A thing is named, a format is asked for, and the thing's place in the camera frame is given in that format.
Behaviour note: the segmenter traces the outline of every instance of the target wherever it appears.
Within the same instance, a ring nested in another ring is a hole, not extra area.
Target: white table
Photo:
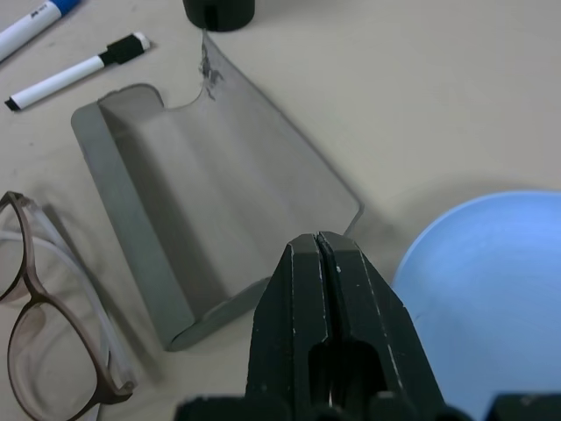
[[[2,0],[0,28],[37,4]],[[257,8],[245,29],[213,39],[364,196],[374,224],[359,244],[389,281],[408,243],[454,204],[500,189],[561,187],[561,4],[257,0]],[[185,352],[161,351],[70,117],[134,82],[153,84],[167,106],[190,102],[202,80],[200,32],[181,0],[84,0],[0,66],[0,94],[133,31],[157,47],[27,111],[0,107],[0,190],[57,209],[139,338],[129,351],[140,356],[140,386],[103,419],[165,420],[188,396],[243,392],[252,315]],[[17,314],[0,310],[0,360]],[[5,364],[0,392],[2,420],[26,419]]]

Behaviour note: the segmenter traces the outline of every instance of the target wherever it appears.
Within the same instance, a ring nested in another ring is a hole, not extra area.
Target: blue bowl
[[[561,194],[448,211],[409,248],[393,288],[450,405],[481,420],[499,393],[561,391]]]

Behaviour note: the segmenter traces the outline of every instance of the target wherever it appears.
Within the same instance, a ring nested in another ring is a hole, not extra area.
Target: black cylinder
[[[255,14],[255,0],[183,0],[191,23],[214,32],[235,31]]]

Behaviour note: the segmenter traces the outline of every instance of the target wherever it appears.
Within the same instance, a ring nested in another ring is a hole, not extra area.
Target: blue marker cap
[[[54,4],[60,11],[60,14],[64,16],[70,12],[74,6],[80,2],[80,0],[50,0],[50,2]]]

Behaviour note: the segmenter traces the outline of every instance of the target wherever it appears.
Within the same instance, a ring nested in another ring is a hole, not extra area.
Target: white marker
[[[95,55],[82,63],[76,64],[43,82],[31,86],[16,95],[10,96],[6,105],[12,111],[20,111],[25,107],[57,92],[74,82],[83,79],[111,64],[123,64],[138,57],[150,48],[150,40],[140,32],[135,32],[126,38],[107,46],[107,51]]]
[[[0,61],[43,32],[76,6],[80,0],[51,0],[0,32]]]

